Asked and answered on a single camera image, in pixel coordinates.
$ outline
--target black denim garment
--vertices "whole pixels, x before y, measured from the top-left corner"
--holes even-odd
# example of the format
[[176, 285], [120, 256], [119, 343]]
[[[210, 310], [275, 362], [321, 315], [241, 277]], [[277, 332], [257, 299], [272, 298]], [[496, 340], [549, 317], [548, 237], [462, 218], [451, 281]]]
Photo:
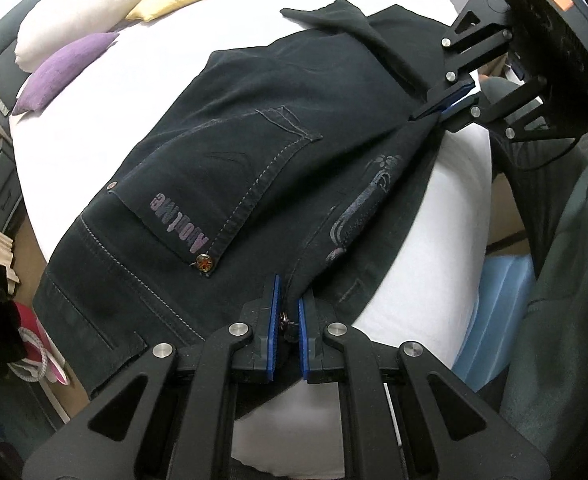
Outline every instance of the black denim garment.
[[[317, 28], [212, 53], [57, 246], [34, 305], [90, 395], [146, 348], [236, 321], [269, 274], [295, 320], [315, 278], [337, 298], [366, 269], [365, 292], [338, 309], [349, 322], [393, 262], [442, 135], [436, 115], [408, 118], [444, 77], [445, 27], [345, 0], [282, 13]], [[352, 257], [383, 205], [385, 229]], [[296, 373], [277, 372], [270, 395]]]

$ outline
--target white stitching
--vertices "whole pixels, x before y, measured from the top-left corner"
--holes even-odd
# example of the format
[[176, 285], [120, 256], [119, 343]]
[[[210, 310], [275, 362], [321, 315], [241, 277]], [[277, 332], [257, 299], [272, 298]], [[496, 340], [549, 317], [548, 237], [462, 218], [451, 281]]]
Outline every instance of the white stitching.
[[192, 327], [190, 327], [186, 322], [184, 322], [183, 318], [181, 316], [179, 316], [178, 314], [176, 314], [176, 312], [174, 312], [174, 310], [171, 308], [171, 306], [169, 306], [167, 303], [165, 303], [165, 301], [163, 301], [161, 298], [158, 297], [158, 295], [151, 289], [149, 288], [145, 283], [143, 283], [139, 277], [134, 274], [131, 270], [129, 270], [126, 266], [124, 266], [122, 263], [120, 263], [104, 246], [103, 244], [100, 243], [100, 241], [98, 240], [98, 238], [96, 236], [94, 236], [94, 233], [92, 233], [92, 231], [90, 231], [90, 228], [87, 226], [87, 224], [85, 223], [85, 219], [82, 216], [79, 216], [79, 218], [81, 219], [81, 222], [83, 223], [83, 226], [85, 227], [85, 229], [87, 230], [87, 232], [90, 234], [90, 236], [94, 239], [94, 241], [101, 247], [101, 249], [103, 251], [105, 251], [105, 253], [107, 254], [107, 256], [109, 256], [111, 259], [113, 259], [117, 264], [119, 264], [120, 267], [122, 267], [122, 269], [124, 269], [130, 276], [132, 276], [138, 283], [140, 283], [141, 285], [143, 285], [149, 292], [152, 293], [152, 295], [161, 303], [163, 303], [168, 309], [169, 311], [174, 314], [174, 316], [176, 316], [178, 319], [181, 320], [181, 322], [187, 327], [189, 328], [192, 332], [194, 332], [199, 338], [203, 339], [203, 341], [205, 341], [205, 338], [203, 338], [202, 335], [200, 335], [198, 332], [196, 332], [196, 330], [194, 330]]
[[245, 201], [245, 199], [247, 198], [247, 195], [250, 194], [251, 190], [254, 189], [254, 187], [256, 186], [256, 184], [258, 184], [259, 180], [263, 177], [263, 175], [265, 174], [265, 172], [267, 170], [269, 170], [270, 167], [272, 167], [272, 165], [274, 164], [274, 162], [276, 162], [276, 160], [279, 158], [280, 155], [282, 155], [282, 153], [288, 149], [290, 146], [293, 146], [294, 144], [298, 144], [301, 140], [309, 140], [306, 137], [301, 137], [298, 140], [295, 140], [294, 142], [290, 142], [287, 146], [285, 146], [285, 148], [283, 148], [282, 150], [279, 151], [279, 153], [271, 160], [271, 162], [267, 165], [267, 168], [265, 168], [263, 170], [263, 172], [258, 176], [258, 178], [254, 181], [253, 184], [251, 184], [250, 189], [247, 190], [247, 193], [245, 193], [245, 195], [243, 196], [243, 198], [241, 199], [241, 201], [238, 203], [238, 205], [234, 208], [234, 210], [232, 211], [232, 214], [229, 216], [229, 218], [227, 219], [227, 221], [223, 224], [223, 226], [221, 227], [220, 231], [218, 232], [218, 234], [216, 235], [216, 238], [214, 238], [214, 241], [212, 242], [212, 245], [210, 247], [210, 251], [213, 252], [214, 247], [216, 246], [216, 241], [218, 240], [218, 237], [220, 236], [220, 234], [225, 230], [225, 227], [227, 227], [227, 224], [229, 224], [229, 221], [232, 219], [232, 216], [234, 216], [234, 214], [236, 213], [237, 209], [243, 204], [243, 202]]

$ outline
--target button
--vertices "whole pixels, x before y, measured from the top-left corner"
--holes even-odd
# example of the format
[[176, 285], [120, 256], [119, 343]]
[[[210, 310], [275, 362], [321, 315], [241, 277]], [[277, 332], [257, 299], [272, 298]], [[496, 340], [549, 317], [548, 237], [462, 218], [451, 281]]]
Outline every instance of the button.
[[200, 272], [210, 272], [214, 268], [214, 260], [209, 254], [199, 254], [196, 256], [196, 268]]

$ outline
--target purple pillow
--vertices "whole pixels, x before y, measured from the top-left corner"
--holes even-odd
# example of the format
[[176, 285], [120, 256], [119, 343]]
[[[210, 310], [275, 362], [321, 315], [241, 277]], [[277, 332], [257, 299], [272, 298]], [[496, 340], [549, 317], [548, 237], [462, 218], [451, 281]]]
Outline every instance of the purple pillow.
[[118, 35], [118, 32], [89, 34], [57, 50], [30, 76], [12, 115], [44, 109], [63, 88], [98, 59]]

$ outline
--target blue fabric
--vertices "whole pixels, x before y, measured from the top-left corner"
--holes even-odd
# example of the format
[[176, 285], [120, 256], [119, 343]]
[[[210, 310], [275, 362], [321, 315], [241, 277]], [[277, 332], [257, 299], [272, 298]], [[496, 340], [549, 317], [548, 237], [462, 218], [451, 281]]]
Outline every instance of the blue fabric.
[[478, 307], [452, 368], [474, 392], [509, 364], [511, 351], [534, 285], [531, 256], [490, 256], [478, 288]]

